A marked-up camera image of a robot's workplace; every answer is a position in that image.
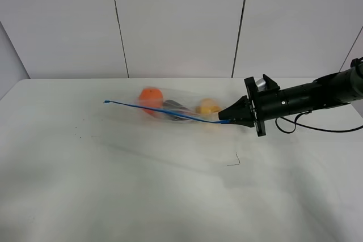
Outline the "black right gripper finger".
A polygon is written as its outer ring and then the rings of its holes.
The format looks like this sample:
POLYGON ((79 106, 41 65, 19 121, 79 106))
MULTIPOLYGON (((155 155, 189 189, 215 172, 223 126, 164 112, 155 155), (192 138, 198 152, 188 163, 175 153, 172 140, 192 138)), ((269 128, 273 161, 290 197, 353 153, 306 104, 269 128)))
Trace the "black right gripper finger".
POLYGON ((245 118, 234 118, 229 120, 229 124, 245 126, 248 128, 253 128, 255 123, 253 120, 245 119, 245 118))
POLYGON ((242 96, 233 105, 218 113, 219 119, 250 119, 251 108, 247 96, 242 96))

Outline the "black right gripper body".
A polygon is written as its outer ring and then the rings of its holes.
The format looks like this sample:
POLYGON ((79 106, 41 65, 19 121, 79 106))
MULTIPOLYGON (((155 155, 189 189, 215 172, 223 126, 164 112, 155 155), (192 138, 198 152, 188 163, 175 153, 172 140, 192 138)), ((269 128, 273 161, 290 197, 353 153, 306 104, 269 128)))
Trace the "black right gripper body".
POLYGON ((254 77, 244 80, 258 137, 266 135, 265 121, 285 113, 285 99, 280 86, 265 74, 262 78, 267 83, 267 89, 261 92, 256 87, 254 77))

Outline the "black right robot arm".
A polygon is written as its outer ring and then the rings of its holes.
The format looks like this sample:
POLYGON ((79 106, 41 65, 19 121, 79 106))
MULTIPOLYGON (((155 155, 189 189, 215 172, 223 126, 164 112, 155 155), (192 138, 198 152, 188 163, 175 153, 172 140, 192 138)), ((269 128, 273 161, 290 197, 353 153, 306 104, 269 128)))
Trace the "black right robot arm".
POLYGON ((300 118, 321 109, 336 108, 362 99, 362 59, 351 61, 346 71, 320 77, 311 83, 282 89, 267 75, 260 80, 244 80, 247 95, 222 110, 218 118, 224 124, 255 128, 257 135, 266 135, 265 122, 300 118))

